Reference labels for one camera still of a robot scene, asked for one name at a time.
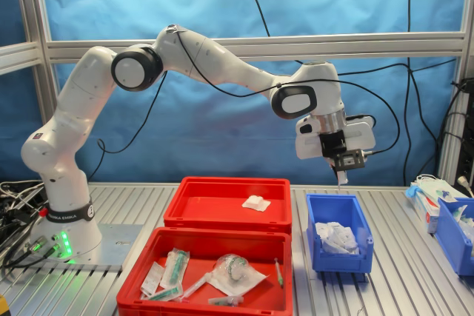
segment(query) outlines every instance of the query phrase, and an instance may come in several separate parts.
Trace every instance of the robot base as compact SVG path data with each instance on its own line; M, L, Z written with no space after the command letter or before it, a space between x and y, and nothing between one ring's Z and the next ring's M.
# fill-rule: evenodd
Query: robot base
M91 269L107 269L118 272L127 262L133 243L138 237L142 225L119 225L99 223L102 234L101 243L83 255L75 256L66 263L56 264L56 269L66 269L70 264L89 266Z

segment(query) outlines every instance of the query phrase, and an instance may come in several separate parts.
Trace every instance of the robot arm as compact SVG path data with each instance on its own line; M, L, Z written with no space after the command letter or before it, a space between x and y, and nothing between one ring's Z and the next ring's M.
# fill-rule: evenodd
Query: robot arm
M296 153L301 159L325 157L341 184L347 182L347 169L364 166L361 150L375 146L367 118L347 120L336 69L327 62L304 64L292 76L273 75L176 25L162 30L151 46L132 46L118 55L93 47L68 78L53 117L21 149L23 161L40 174L49 198L46 221L33 227L30 238L45 236L60 244L58 254L50 259L82 255L100 243L87 179L76 165L75 154L107 99L116 85L145 90L167 70L213 85L234 83L262 91L281 118L309 114L296 124ZM317 78L331 81L310 81ZM67 236L67 244L59 235Z
M347 183L346 170L364 166L361 150L375 146L371 119L347 120L336 69L327 62L303 64L292 76L273 75L203 35L170 25L153 45L138 45L117 55L111 70L117 85L130 91L147 89L165 70L203 83L264 90L261 94L279 117L309 114L296 124L296 153L301 159L325 157L340 184ZM318 78L330 81L310 81Z

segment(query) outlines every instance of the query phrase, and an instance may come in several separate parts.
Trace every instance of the metal table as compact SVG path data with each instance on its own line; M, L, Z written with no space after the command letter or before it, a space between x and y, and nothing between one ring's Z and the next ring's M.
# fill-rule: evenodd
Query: metal table
M116 294L177 184L91 184L102 223L139 223L143 229L122 272L55 269L54 263L1 277L0 294L12 315L117 315ZM294 315L474 315L474 278L459 278L436 239L422 225L404 188L292 186ZM307 192L354 194L375 240L372 272L356 275L311 269L306 238Z

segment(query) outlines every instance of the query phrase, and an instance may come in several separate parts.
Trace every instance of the blue plastic bin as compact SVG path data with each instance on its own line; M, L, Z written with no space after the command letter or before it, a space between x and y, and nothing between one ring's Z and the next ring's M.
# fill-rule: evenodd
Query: blue plastic bin
M474 258L471 257L473 244L453 217L453 212L457 208L467 205L463 215L474 218L474 199L457 198L457 200L455 203L447 204L438 199L439 218L435 236L455 273L457 275L474 275Z
M313 269L317 272L370 273L372 270L373 237L361 206L354 195L307 194L308 228ZM359 255L326 253L316 233L316 222L339 222L350 227L359 247Z

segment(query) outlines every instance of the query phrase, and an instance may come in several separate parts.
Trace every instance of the red plastic bin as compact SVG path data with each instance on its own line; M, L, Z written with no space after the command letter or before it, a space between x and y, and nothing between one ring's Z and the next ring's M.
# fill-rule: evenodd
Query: red plastic bin
M263 212L242 207L251 195L259 195L271 204ZM291 235L290 182L269 178L186 177L164 213L164 225Z
M184 273L183 289L193 285L205 272L213 270L222 255L235 253L246 258L260 273L268 275L244 295L239 307L209 305L211 297L225 296L204 284L190 296L190 303L140 300L140 286L154 261L161 266L173 248L189 251L191 258ZM278 284L274 258L280 262L284 279ZM207 229L162 227L153 231L146 246L117 294L120 316L247 316L293 314L290 236L273 232L234 232Z

